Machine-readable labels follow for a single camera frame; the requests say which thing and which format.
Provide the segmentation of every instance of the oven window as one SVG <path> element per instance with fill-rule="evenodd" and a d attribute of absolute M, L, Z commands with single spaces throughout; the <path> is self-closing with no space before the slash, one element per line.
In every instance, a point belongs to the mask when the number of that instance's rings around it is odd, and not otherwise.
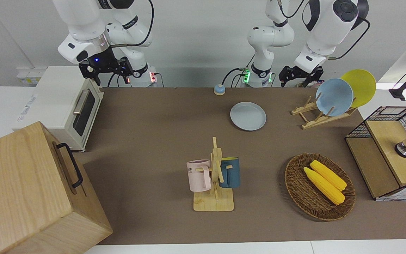
<path fill-rule="evenodd" d="M 87 96 L 87 100 L 85 102 L 81 114 L 77 115 L 74 118 L 73 128 L 81 137 L 84 134 L 84 129 L 87 126 L 87 122 L 89 120 L 90 114 L 92 113 L 94 105 L 95 105 L 95 97 L 93 96 L 92 92 L 90 92 L 89 95 Z"/>

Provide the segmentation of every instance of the green indicator light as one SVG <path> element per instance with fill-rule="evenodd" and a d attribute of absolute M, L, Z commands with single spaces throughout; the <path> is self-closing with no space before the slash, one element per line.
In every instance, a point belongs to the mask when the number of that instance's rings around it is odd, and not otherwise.
<path fill-rule="evenodd" d="M 244 83 L 248 83 L 250 81 L 250 71 L 246 70 L 246 74 L 244 75 Z"/>

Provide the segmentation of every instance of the oven handle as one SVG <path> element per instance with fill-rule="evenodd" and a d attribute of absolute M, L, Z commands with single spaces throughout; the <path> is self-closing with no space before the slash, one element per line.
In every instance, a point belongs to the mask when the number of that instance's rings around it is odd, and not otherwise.
<path fill-rule="evenodd" d="M 74 115 L 80 115 L 82 113 L 82 110 L 84 109 L 84 106 L 86 104 L 89 93 L 90 93 L 89 89 L 82 91 L 81 96 L 78 99 L 78 103 L 76 103 L 76 107 L 73 110 Z"/>

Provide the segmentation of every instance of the plate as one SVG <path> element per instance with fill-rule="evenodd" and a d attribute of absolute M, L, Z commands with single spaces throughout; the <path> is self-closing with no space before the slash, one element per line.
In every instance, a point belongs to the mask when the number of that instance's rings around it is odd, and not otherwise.
<path fill-rule="evenodd" d="M 233 123 L 246 131 L 260 129 L 266 123 L 266 112 L 252 102 L 240 102 L 234 105 L 230 111 Z"/>
<path fill-rule="evenodd" d="M 353 69 L 344 74 L 341 79 L 347 82 L 353 90 L 353 96 L 356 98 L 352 103 L 353 108 L 363 106 L 375 95 L 377 82 L 374 76 L 365 69 Z"/>
<path fill-rule="evenodd" d="M 348 111 L 353 101 L 353 91 L 350 85 L 342 79 L 329 79 L 322 83 L 317 89 L 316 98 L 322 93 L 316 101 L 317 108 L 327 115 L 332 107 L 334 110 L 330 117 L 339 116 Z"/>
<path fill-rule="evenodd" d="M 342 204 L 333 204 L 306 176 L 303 167 L 311 168 L 309 164 L 315 159 L 333 170 L 347 183 L 347 187 L 343 190 L 345 200 Z M 300 209 L 325 222 L 346 217 L 355 204 L 355 188 L 347 173 L 331 159 L 320 154 L 307 153 L 292 158 L 286 166 L 285 184 L 289 195 Z"/>

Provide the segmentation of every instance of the corn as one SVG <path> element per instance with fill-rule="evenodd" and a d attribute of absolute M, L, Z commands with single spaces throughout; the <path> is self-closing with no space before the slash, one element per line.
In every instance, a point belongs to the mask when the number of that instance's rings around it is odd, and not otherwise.
<path fill-rule="evenodd" d="M 319 175 L 319 173 L 304 167 L 306 176 L 311 180 L 311 182 L 316 185 L 316 187 L 335 205 L 342 204 L 345 200 L 345 196 L 336 189 L 330 182 L 325 180 L 324 177 Z"/>
<path fill-rule="evenodd" d="M 322 175 L 322 177 L 324 177 L 327 181 L 329 181 L 338 190 L 343 191 L 345 190 L 345 187 L 347 187 L 347 184 L 345 183 L 344 180 L 341 179 L 341 177 L 336 175 L 335 172 L 327 168 L 324 164 L 320 163 L 319 161 L 314 160 L 309 165 L 315 172 L 318 172 L 319 175 Z"/>

